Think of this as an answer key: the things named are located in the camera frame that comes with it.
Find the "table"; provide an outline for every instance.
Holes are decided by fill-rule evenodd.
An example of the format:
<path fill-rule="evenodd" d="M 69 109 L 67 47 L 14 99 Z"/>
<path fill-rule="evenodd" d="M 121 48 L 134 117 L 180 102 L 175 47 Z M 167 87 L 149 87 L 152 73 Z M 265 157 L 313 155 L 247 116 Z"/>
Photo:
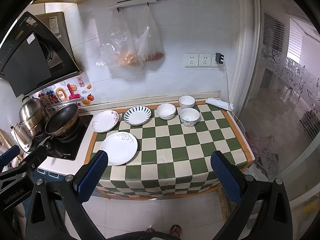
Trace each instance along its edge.
<path fill-rule="evenodd" d="M 162 120 L 157 106 L 148 106 L 151 118 L 141 126 L 128 125 L 122 114 L 126 109 L 115 109 L 121 117 L 117 125 L 106 133 L 93 134 L 85 163 L 112 133 L 126 131 L 138 141 L 132 160 L 108 166 L 102 175 L 97 189 L 107 197 L 148 199 L 217 190 L 220 183 L 210 165 L 215 150 L 242 171 L 252 163 L 253 154 L 228 112 L 197 101 L 194 108 L 200 112 L 200 120 L 194 127 L 185 127 L 178 116 L 180 107 L 173 119 Z"/>

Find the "silver bolt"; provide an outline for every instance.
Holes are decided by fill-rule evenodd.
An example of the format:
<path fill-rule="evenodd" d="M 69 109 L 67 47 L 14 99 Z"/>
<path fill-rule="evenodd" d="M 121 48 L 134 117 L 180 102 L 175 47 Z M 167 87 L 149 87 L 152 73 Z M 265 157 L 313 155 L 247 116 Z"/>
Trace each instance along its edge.
<path fill-rule="evenodd" d="M 65 177 L 65 180 L 66 180 L 66 181 L 72 181 L 72 179 L 73 179 L 73 175 L 67 175 L 67 176 Z"/>
<path fill-rule="evenodd" d="M 281 185 L 282 184 L 282 180 L 281 179 L 276 179 L 276 184 Z"/>
<path fill-rule="evenodd" d="M 36 182 L 36 184 L 37 184 L 37 185 L 40 185 L 42 182 L 43 182 L 43 179 L 38 179 L 37 182 Z"/>
<path fill-rule="evenodd" d="M 244 178 L 245 178 L 247 181 L 253 181 L 253 176 L 251 176 L 251 175 L 246 175 Z"/>

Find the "drawer handle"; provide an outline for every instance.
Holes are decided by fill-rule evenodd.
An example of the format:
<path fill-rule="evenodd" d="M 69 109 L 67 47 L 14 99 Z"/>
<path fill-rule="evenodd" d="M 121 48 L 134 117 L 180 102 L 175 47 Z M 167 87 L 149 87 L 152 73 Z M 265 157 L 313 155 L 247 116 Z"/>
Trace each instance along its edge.
<path fill-rule="evenodd" d="M 57 176 L 54 176 L 54 175 L 51 175 L 51 174 L 50 174 L 50 171 L 48 172 L 48 175 L 49 175 L 50 177 L 55 178 L 55 179 L 58 179 L 58 178 L 59 178 L 59 174 L 55 174 L 55 175 L 57 175 Z"/>
<path fill-rule="evenodd" d="M 45 170 L 41 170 L 41 169 L 39 169 L 39 168 L 37 168 L 37 171 L 39 172 L 39 173 L 41 173 L 41 174 L 45 174 L 47 171 L 45 171 Z"/>

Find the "folded white cloth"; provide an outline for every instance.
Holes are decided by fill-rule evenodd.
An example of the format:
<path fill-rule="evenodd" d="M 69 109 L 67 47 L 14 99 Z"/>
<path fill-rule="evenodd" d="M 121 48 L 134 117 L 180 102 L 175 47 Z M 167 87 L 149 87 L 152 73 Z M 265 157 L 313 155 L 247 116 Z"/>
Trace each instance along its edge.
<path fill-rule="evenodd" d="M 233 108 L 234 108 L 233 104 L 230 104 L 230 108 L 231 109 L 229 109 L 229 103 L 223 102 L 221 100 L 217 100 L 217 99 L 214 99 L 214 98 L 208 98 L 205 102 L 207 104 L 210 104 L 210 105 L 213 105 L 213 106 L 217 106 L 217 107 L 220 107 L 220 108 L 228 110 L 228 111 L 233 111 Z"/>

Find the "black stove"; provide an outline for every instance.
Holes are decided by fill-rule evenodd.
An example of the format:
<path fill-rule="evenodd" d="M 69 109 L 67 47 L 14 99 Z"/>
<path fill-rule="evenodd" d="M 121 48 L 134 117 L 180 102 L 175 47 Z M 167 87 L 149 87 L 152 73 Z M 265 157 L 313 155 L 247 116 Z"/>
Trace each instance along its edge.
<path fill-rule="evenodd" d="M 79 117 L 80 125 L 76 130 L 76 136 L 71 141 L 64 142 L 56 137 L 47 140 L 45 146 L 48 151 L 48 156 L 53 158 L 65 159 L 74 161 L 78 154 L 78 150 L 82 139 L 87 131 L 90 121 L 93 118 L 92 114 L 82 115 Z M 43 138 L 34 138 L 35 144 L 39 144 Z"/>

